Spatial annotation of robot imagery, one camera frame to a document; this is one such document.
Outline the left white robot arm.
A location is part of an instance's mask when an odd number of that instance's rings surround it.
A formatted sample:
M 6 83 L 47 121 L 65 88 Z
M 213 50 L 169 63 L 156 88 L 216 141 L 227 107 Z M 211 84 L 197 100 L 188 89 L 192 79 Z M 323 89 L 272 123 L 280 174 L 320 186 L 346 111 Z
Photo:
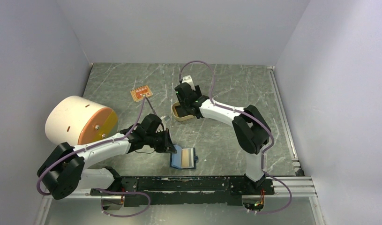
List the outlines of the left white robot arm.
M 144 146 L 156 153 L 176 153 L 169 129 L 160 117 L 148 114 L 141 123 L 121 130 L 112 137 L 84 145 L 67 142 L 56 146 L 37 172 L 37 191 L 60 200 L 76 190 L 103 189 L 110 195 L 121 191 L 121 176 L 111 167 L 91 169 L 108 158 L 126 155 Z

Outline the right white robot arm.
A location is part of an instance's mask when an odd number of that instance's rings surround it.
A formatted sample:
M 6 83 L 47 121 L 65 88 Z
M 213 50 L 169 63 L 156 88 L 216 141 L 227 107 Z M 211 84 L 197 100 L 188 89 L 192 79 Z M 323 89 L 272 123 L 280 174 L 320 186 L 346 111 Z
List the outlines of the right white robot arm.
M 180 108 L 186 115 L 213 119 L 231 126 L 239 146 L 245 151 L 245 189 L 257 194 L 263 187 L 263 153 L 273 145 L 272 132 L 259 110 L 249 105 L 246 108 L 225 105 L 205 96 L 199 86 L 183 82 L 174 88 Z

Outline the gold credit card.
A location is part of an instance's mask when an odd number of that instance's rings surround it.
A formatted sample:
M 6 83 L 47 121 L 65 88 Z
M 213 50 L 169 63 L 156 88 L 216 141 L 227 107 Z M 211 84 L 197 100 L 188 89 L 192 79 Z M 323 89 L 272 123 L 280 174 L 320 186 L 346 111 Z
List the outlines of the gold credit card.
M 183 148 L 181 152 L 181 168 L 194 168 L 194 149 Z

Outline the blue leather card holder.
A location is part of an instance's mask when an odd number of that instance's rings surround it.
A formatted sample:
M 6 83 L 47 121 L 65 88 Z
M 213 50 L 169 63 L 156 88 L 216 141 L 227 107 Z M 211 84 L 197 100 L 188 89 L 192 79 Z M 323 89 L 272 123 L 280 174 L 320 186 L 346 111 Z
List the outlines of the blue leather card holder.
M 174 147 L 176 153 L 171 153 L 169 166 L 179 170 L 195 169 L 199 160 L 195 148 L 182 148 L 178 145 Z

